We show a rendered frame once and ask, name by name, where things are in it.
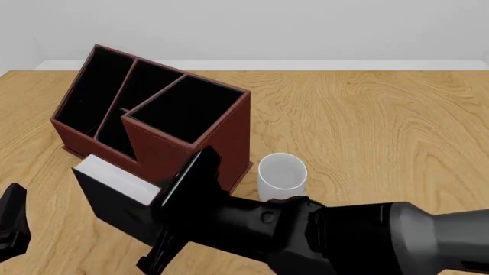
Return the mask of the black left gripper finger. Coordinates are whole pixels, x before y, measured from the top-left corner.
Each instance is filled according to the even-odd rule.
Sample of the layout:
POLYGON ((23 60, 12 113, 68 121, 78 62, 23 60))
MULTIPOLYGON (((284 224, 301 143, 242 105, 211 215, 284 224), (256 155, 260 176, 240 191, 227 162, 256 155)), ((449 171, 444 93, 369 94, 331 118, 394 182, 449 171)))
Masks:
POLYGON ((27 190, 12 183, 0 197, 0 231, 31 233, 26 215, 27 190))

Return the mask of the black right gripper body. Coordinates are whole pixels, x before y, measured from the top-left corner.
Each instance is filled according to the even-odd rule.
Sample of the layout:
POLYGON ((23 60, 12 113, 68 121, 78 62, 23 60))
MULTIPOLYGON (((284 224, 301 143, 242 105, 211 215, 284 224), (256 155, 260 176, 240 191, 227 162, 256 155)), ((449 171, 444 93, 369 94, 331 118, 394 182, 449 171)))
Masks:
POLYGON ((187 245, 212 201, 227 196, 219 185, 221 157, 212 146, 195 153, 169 187, 151 203, 152 222, 161 226, 152 249, 137 262, 145 274, 161 274, 187 245))

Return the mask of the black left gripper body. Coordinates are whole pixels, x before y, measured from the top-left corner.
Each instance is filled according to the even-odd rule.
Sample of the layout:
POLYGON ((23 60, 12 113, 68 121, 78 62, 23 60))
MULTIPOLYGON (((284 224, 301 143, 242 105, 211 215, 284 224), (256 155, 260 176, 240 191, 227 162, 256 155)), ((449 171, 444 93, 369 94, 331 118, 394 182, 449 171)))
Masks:
POLYGON ((31 241, 27 231, 0 231, 0 263, 25 254, 31 241))

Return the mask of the black book with white pages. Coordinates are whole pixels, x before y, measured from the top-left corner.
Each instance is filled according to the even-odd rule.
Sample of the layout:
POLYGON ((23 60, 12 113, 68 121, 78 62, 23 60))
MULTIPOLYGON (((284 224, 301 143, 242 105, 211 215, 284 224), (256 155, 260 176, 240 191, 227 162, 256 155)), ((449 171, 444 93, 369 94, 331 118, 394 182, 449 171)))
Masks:
POLYGON ((86 157, 73 173, 98 219, 154 246, 161 225, 151 215, 151 203, 161 188, 117 167, 94 154, 86 157))

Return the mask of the red-brown desk caddy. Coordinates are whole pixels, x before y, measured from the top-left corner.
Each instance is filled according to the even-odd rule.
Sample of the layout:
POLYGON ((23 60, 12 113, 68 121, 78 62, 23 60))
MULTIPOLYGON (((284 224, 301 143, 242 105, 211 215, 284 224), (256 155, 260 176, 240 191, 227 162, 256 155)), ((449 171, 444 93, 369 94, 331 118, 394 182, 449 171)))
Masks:
POLYGON ((51 118, 64 147, 161 184, 214 148, 232 191, 251 169, 251 93, 95 45, 51 118))

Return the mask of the white mug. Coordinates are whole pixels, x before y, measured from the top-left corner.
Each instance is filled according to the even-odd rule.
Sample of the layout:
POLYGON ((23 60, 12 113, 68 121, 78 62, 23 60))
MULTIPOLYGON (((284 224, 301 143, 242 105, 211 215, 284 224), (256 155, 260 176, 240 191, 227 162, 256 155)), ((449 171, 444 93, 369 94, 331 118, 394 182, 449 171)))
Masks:
POLYGON ((307 180, 305 164, 288 153, 272 153, 257 168, 257 194, 261 201, 302 196, 307 180))

